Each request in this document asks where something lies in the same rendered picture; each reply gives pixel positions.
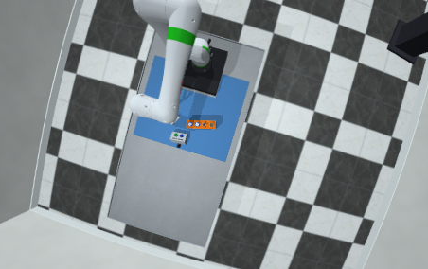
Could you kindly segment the blue bench mat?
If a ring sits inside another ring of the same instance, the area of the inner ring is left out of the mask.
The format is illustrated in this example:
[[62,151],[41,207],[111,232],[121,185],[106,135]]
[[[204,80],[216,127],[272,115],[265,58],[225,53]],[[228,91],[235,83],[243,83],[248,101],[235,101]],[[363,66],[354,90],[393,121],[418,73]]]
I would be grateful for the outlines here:
[[[151,72],[144,94],[159,99],[165,58],[154,56]],[[172,132],[187,134],[187,144],[179,149],[226,161],[231,142],[240,117],[249,81],[222,75],[216,98],[181,90],[179,114],[173,125],[138,117],[134,135],[177,148],[170,142]],[[187,128],[187,120],[216,121],[216,129]]]

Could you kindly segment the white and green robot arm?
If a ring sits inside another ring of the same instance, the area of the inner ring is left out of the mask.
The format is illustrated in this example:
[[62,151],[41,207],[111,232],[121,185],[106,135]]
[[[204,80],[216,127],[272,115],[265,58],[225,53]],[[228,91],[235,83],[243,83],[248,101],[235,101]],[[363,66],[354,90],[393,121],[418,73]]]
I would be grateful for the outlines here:
[[133,0],[133,4],[136,13],[163,40],[166,59],[159,99],[145,94],[134,95],[130,100],[130,109],[136,116],[170,124],[179,114],[189,57],[195,71],[208,71],[211,66],[210,58],[214,55],[209,48],[211,39],[206,41],[196,38],[202,16],[197,0]]

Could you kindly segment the orange tube rack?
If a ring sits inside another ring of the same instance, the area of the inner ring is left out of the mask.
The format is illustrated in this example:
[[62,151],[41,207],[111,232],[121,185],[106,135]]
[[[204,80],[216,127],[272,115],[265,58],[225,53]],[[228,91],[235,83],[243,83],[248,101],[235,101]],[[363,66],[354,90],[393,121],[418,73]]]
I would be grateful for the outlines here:
[[[189,127],[188,125],[187,125],[187,128],[193,128],[193,129],[216,129],[216,121],[207,121],[207,120],[187,120],[187,124],[189,123],[189,122],[192,122],[192,126],[191,127]],[[196,127],[195,126],[195,123],[196,122],[199,122],[200,123],[200,126],[199,127]],[[206,126],[204,127],[203,126],[203,123],[206,123]],[[213,127],[210,127],[209,126],[209,124],[210,123],[213,123]]]

